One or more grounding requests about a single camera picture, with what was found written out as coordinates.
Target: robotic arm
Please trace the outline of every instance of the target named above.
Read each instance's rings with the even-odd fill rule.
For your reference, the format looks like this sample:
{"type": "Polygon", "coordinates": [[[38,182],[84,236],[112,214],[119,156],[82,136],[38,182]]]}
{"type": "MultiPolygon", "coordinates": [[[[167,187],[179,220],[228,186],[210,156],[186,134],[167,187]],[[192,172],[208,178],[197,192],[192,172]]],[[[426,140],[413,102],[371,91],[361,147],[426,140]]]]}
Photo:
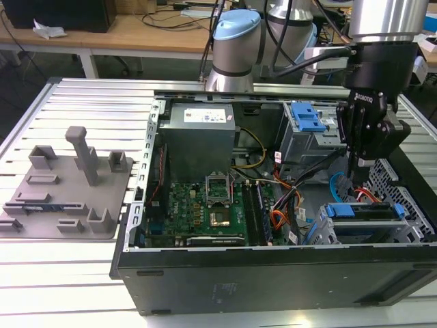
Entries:
{"type": "MultiPolygon", "coordinates": [[[[343,79],[343,86],[351,91],[348,101],[338,106],[337,119],[341,141],[347,144],[349,154],[348,177],[355,185],[368,180],[375,160],[387,158],[411,132],[396,118],[397,97],[411,79],[418,50],[413,38],[422,30],[427,5],[428,0],[354,0],[349,32],[352,40],[345,47],[349,59],[343,79]]],[[[282,49],[296,58],[295,68],[328,57],[302,61],[305,48],[315,44],[310,6],[311,0],[281,0],[267,15],[276,40],[287,24],[282,49]]],[[[252,92],[252,66],[270,62],[275,48],[257,12],[225,13],[214,35],[213,69],[206,89],[252,92]]],[[[288,64],[282,55],[277,63],[288,64]]]]}
{"type": "Polygon", "coordinates": [[[351,90],[337,108],[342,142],[348,145],[348,176],[366,181],[376,159],[387,158],[411,132],[396,118],[397,97],[408,87],[423,27],[426,0],[355,0],[351,46],[343,86],[351,90]]]}

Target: yellow cable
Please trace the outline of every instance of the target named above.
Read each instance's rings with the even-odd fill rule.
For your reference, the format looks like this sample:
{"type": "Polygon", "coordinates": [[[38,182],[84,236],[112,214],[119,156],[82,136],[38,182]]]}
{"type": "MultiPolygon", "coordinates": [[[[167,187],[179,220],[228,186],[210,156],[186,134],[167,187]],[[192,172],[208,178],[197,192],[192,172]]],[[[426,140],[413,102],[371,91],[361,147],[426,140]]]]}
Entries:
{"type": "Polygon", "coordinates": [[[246,131],[252,138],[254,138],[257,143],[259,143],[259,145],[262,148],[262,157],[259,160],[258,163],[255,164],[247,164],[247,165],[234,165],[231,166],[231,168],[233,169],[253,169],[254,167],[259,167],[265,160],[266,160],[266,156],[267,156],[267,150],[264,148],[264,145],[262,144],[261,140],[259,140],[259,138],[254,135],[250,130],[248,130],[247,128],[240,128],[243,131],[246,131]]]}

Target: white paper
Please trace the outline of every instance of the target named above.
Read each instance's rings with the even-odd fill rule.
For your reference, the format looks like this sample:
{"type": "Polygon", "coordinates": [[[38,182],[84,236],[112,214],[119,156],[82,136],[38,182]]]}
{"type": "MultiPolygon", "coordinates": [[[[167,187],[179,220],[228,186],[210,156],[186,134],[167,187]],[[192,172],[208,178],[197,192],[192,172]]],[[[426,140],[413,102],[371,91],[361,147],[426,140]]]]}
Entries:
{"type": "Polygon", "coordinates": [[[43,24],[39,24],[36,20],[33,20],[35,27],[33,31],[37,33],[41,38],[48,40],[49,38],[60,38],[67,36],[67,33],[62,27],[49,27],[43,24]]]}

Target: metal table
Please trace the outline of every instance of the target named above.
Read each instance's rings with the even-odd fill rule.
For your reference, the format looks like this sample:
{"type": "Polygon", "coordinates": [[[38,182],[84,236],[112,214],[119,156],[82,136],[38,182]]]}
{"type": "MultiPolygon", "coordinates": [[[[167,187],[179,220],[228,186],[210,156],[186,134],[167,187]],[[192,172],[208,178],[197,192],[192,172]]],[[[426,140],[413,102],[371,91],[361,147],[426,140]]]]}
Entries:
{"type": "MultiPolygon", "coordinates": [[[[0,146],[0,204],[23,179],[35,145],[74,154],[64,139],[70,125],[87,128],[87,142],[98,155],[122,149],[138,162],[154,90],[195,91],[201,85],[85,79],[47,84],[0,146]]],[[[299,85],[256,85],[255,90],[335,97],[348,93],[341,87],[299,85]]],[[[412,125],[402,148],[437,191],[436,130],[404,97],[400,105],[399,117],[412,125]]],[[[125,204],[132,199],[137,170],[134,164],[125,204]]],[[[437,282],[393,307],[144,318],[123,283],[109,279],[114,246],[115,239],[0,240],[0,327],[437,327],[437,282]]]]}

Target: computer case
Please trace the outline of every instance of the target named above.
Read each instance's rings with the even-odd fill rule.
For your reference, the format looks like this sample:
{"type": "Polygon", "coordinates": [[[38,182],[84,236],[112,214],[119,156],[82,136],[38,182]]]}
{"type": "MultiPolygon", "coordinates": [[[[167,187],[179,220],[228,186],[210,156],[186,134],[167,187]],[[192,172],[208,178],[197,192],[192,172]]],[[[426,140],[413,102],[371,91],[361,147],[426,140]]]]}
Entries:
{"type": "Polygon", "coordinates": [[[16,29],[31,29],[33,20],[51,27],[105,33],[115,20],[115,0],[3,0],[16,29]]]}

